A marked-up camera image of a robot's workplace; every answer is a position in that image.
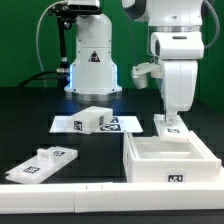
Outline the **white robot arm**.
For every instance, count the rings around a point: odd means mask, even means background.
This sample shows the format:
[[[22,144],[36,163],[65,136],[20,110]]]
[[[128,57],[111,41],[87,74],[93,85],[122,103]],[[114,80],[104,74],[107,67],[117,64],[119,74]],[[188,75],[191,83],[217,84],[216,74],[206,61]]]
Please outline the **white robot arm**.
[[[164,102],[165,120],[174,122],[180,111],[191,108],[198,72],[197,61],[208,48],[202,41],[202,20],[212,13],[214,0],[122,0],[126,15],[148,24],[147,52],[151,62],[132,69],[139,89],[147,77],[158,80]],[[110,21],[103,15],[79,15],[76,59],[71,65],[70,89],[82,94],[112,91],[115,80],[104,78],[112,71],[109,53]]]

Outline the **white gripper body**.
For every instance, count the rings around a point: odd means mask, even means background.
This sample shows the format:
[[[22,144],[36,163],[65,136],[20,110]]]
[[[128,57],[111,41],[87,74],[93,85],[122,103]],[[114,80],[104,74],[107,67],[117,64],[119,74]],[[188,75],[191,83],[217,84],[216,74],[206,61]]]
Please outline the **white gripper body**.
[[[167,116],[188,111],[193,103],[198,63],[196,60],[161,60],[161,95]]]

